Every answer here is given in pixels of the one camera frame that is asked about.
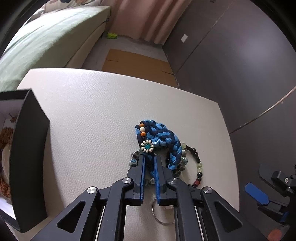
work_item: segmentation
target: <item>pink curtain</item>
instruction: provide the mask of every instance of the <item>pink curtain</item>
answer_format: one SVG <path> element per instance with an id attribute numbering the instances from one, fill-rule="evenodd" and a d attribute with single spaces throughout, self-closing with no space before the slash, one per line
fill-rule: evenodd
<path id="1" fill-rule="evenodd" d="M 102 0 L 112 7 L 109 32 L 164 44 L 192 0 Z"/>

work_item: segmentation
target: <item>green bedsheet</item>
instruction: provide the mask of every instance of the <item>green bedsheet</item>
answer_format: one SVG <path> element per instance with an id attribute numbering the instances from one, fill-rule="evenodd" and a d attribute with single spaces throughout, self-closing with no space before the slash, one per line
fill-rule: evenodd
<path id="1" fill-rule="evenodd" d="M 15 90 L 32 68 L 65 67 L 109 14 L 109 6 L 74 7 L 24 25 L 0 59 L 0 91 Z"/>

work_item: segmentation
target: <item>green object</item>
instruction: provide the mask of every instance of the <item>green object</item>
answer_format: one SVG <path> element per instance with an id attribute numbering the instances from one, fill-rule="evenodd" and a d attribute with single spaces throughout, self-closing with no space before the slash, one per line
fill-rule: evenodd
<path id="1" fill-rule="evenodd" d="M 117 34 L 114 34 L 114 33 L 108 33 L 108 34 L 107 34 L 107 39 L 117 39 Z"/>

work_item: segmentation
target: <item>stuffed toy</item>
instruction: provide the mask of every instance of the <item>stuffed toy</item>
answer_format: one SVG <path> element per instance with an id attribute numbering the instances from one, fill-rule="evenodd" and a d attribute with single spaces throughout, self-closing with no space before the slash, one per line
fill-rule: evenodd
<path id="1" fill-rule="evenodd" d="M 10 145 L 13 129 L 11 127 L 5 127 L 0 133 L 0 149 L 2 150 L 2 176 L 0 177 L 0 192 L 3 196 L 10 199 L 10 187 L 9 182 L 9 155 Z"/>

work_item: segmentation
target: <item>flower bead charm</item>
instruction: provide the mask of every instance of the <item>flower bead charm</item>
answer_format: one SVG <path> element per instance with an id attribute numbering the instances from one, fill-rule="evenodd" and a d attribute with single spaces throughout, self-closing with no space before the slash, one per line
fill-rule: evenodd
<path id="1" fill-rule="evenodd" d="M 151 153 L 153 151 L 154 145 L 151 144 L 151 140 L 146 140 L 141 143 L 141 150 L 146 153 Z"/>

